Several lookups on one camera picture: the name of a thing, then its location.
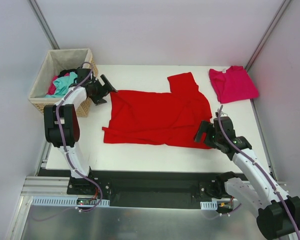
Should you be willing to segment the wicker basket with cloth liner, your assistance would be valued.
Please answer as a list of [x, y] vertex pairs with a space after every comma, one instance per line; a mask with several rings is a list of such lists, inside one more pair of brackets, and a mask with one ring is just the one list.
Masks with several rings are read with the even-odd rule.
[[29, 94], [29, 101], [43, 112], [44, 106], [54, 104], [66, 95], [77, 74], [71, 72], [59, 77], [62, 70], [93, 69], [95, 76], [98, 69], [89, 48], [49, 50]]

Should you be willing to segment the red t shirt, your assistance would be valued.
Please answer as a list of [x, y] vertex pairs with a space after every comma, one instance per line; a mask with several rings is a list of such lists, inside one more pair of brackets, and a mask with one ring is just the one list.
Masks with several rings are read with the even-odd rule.
[[208, 149], [195, 142], [202, 121], [212, 112], [191, 72], [167, 77], [169, 92], [119, 90], [110, 94], [111, 118], [103, 127], [106, 144], [168, 145]]

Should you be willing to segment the magenta t shirt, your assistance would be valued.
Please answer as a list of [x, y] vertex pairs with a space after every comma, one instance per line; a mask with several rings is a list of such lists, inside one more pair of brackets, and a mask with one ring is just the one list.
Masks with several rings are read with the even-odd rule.
[[211, 85], [221, 104], [259, 97], [259, 91], [243, 66], [233, 65], [226, 70], [210, 69]]

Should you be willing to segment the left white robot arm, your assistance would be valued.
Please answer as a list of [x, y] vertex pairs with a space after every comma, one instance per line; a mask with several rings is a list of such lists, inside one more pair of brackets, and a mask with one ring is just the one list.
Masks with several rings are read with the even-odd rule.
[[67, 93], [56, 103], [43, 108], [46, 141], [62, 153], [71, 177], [81, 179], [78, 188], [86, 195], [95, 191], [96, 183], [88, 177], [91, 167], [79, 146], [81, 132], [77, 109], [88, 99], [95, 105], [104, 104], [107, 102], [104, 97], [111, 92], [116, 93], [117, 90], [104, 74], [96, 78], [90, 68], [79, 68], [77, 78]]

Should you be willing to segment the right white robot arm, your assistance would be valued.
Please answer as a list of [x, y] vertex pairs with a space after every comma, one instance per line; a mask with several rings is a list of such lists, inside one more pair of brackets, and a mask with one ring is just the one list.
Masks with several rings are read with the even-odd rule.
[[237, 199], [255, 217], [259, 231], [267, 240], [296, 234], [300, 240], [300, 198], [290, 196], [260, 165], [249, 141], [237, 136], [228, 116], [218, 115], [213, 122], [203, 120], [194, 137], [227, 157], [243, 172], [246, 185], [232, 171], [219, 174], [206, 194], [221, 199]]

